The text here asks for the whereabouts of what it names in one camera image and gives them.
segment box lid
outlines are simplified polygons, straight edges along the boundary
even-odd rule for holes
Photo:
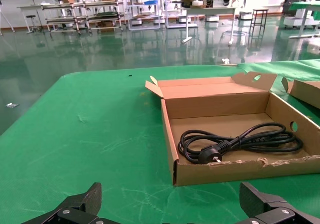
[[[320,81],[288,81],[283,78],[282,84],[290,95],[320,109]]]
[[[164,99],[190,98],[248,92],[266,92],[277,75],[269,73],[237,73],[232,77],[159,80],[150,76],[145,87]]]

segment hole in box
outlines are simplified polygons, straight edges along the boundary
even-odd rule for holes
[[[255,82],[255,81],[257,81],[258,79],[260,79],[260,77],[261,77],[261,75],[257,75],[257,76],[255,76],[254,78],[253,78],[253,82]]]
[[[292,121],[290,123],[290,129],[291,131],[296,132],[298,130],[298,124],[295,121]]]

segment table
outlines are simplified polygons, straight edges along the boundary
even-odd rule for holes
[[[188,19],[188,15],[233,15],[232,18],[232,27],[231,27],[231,36],[230,41],[228,43],[229,46],[232,45],[234,41],[233,33],[234,33],[234,25],[235,25],[235,18],[236,18],[236,8],[234,7],[221,7],[221,8],[204,8],[204,9],[184,9],[186,10],[186,19]],[[186,43],[192,39],[191,36],[188,35],[188,21],[186,22],[186,38],[182,40],[182,43]]]
[[[30,27],[29,27],[27,18],[26,18],[25,14],[24,14],[24,11],[29,11],[29,10],[38,11],[38,10],[41,10],[41,9],[42,9],[42,8],[41,8],[41,5],[20,6],[20,7],[17,7],[17,8],[20,9],[20,11],[21,11],[21,13],[22,13],[22,15],[23,15],[23,18],[24,18],[24,20],[25,20],[26,27],[28,28],[28,34],[29,34],[29,33],[32,33],[32,32],[30,31]]]
[[[121,223],[223,223],[246,219],[239,181],[173,187],[159,98],[145,80],[230,76],[240,71],[320,78],[320,60],[173,66],[73,73],[61,77],[0,137],[1,222],[21,223],[66,196],[102,183],[99,216]],[[273,90],[320,124],[318,109]],[[320,174],[250,180],[320,217]]]
[[[315,11],[313,18],[315,20],[320,20],[320,1],[314,1],[314,2],[297,2],[293,3],[289,10],[301,10],[305,9],[302,24],[300,26],[299,34],[297,36],[290,36],[289,39],[301,39],[301,38],[311,38],[313,37],[320,37],[320,34],[318,35],[302,35],[304,28],[305,28],[305,21],[307,19],[308,11]]]

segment black cable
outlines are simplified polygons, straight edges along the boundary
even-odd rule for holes
[[[254,130],[265,126],[276,126],[280,129],[249,135]],[[189,148],[193,142],[201,139],[210,140],[214,144],[206,146],[201,151]],[[295,142],[295,145],[284,145],[291,142]],[[222,156],[229,151],[248,150],[283,153],[300,150],[302,146],[303,142],[294,133],[287,131],[284,125],[270,122],[256,125],[235,138],[218,136],[203,130],[188,130],[181,135],[178,150],[181,155],[194,164],[207,164],[222,161]]]

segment shelving unit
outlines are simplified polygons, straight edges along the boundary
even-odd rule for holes
[[[157,29],[161,28],[160,22],[158,22],[158,24],[153,25],[153,26],[151,26],[151,25],[146,26],[146,25],[143,25],[143,23],[140,26],[133,26],[132,25],[132,21],[134,21],[134,20],[153,19],[153,20],[160,21],[160,18],[161,18],[160,9],[161,9],[161,7],[160,7],[159,3],[161,2],[161,0],[154,0],[154,1],[157,1],[157,3],[155,3],[155,4],[146,4],[146,5],[145,4],[137,4],[137,5],[135,5],[135,4],[133,4],[131,2],[131,0],[125,0],[125,2],[127,4],[130,3],[130,4],[127,5],[128,9],[129,9],[129,14],[128,14],[128,27],[129,27],[129,30],[131,30],[131,31],[157,30]],[[142,6],[143,7],[154,6],[154,8],[155,8],[154,14],[153,15],[148,15],[148,16],[141,16],[141,17],[140,16],[139,17],[135,16],[133,9],[135,7],[142,7]]]
[[[86,16],[77,16],[76,9],[84,8],[84,3],[74,3],[74,4],[54,4],[54,5],[41,5],[42,10],[62,10],[62,9],[70,9],[72,16],[66,17],[57,17],[57,18],[50,18],[46,17],[45,12],[44,17],[46,20],[46,26],[49,32],[78,32],[80,34],[79,24],[86,22]],[[56,29],[55,24],[75,24],[76,29],[73,28],[67,30],[60,30]]]
[[[182,9],[182,8],[178,8],[176,11],[168,11],[168,8],[167,8],[168,5],[169,5],[169,4],[176,4],[176,3],[172,3],[172,2],[169,2],[168,0],[164,0],[164,4],[166,5],[166,10],[165,10],[165,20],[166,20],[166,22],[165,22],[165,27],[166,27],[167,29],[186,28],[186,26],[187,26],[186,24],[177,24],[177,23],[170,23],[170,22],[169,22],[169,18],[171,18],[171,17],[175,17],[176,20],[178,21],[179,17],[185,16],[185,15],[182,15],[182,14],[174,14],[174,15],[171,15],[171,14],[169,14],[169,12],[178,12],[178,11],[181,11],[181,13],[182,13],[183,9]],[[195,22],[196,17],[193,16],[193,19],[194,19],[194,23],[189,23],[189,24],[188,24],[188,27],[189,27],[189,28],[197,28],[197,27],[198,27],[198,24],[196,24],[196,22]]]
[[[122,6],[123,12],[120,13],[119,6]],[[102,22],[102,21],[114,21],[116,24],[118,22],[118,26],[115,25],[113,27],[95,27],[95,28],[90,28],[90,25],[88,24],[89,31],[91,32],[92,30],[102,30],[102,29],[121,29],[123,31],[123,27],[121,24],[121,19],[124,19],[124,24],[126,24],[125,20],[125,10],[124,10],[124,2],[123,0],[116,0],[116,1],[101,1],[101,2],[89,2],[84,4],[85,8],[98,8],[98,7],[115,7],[117,15],[93,15],[93,16],[88,16],[87,11],[85,10],[85,15],[86,15],[86,20],[88,23],[97,23],[97,22]]]
[[[123,13],[120,13],[119,5],[122,5]],[[121,24],[121,18],[125,18],[125,10],[124,10],[124,2],[121,1],[102,1],[102,2],[85,2],[85,3],[74,3],[74,4],[53,4],[53,5],[42,5],[42,10],[62,10],[62,9],[70,9],[72,16],[67,17],[57,17],[57,18],[47,18],[46,14],[44,13],[47,28],[49,32],[78,32],[80,34],[79,24],[86,23],[86,28],[91,32],[92,30],[98,29],[116,29],[120,28],[123,30]],[[103,7],[115,7],[117,14],[116,15],[87,15],[87,8],[103,8]],[[83,8],[84,16],[77,16],[76,9]],[[115,21],[118,22],[118,26],[113,27],[101,27],[101,28],[90,28],[90,23],[97,23],[101,21]],[[55,25],[57,24],[75,24],[76,29],[68,28],[68,29],[56,29]]]

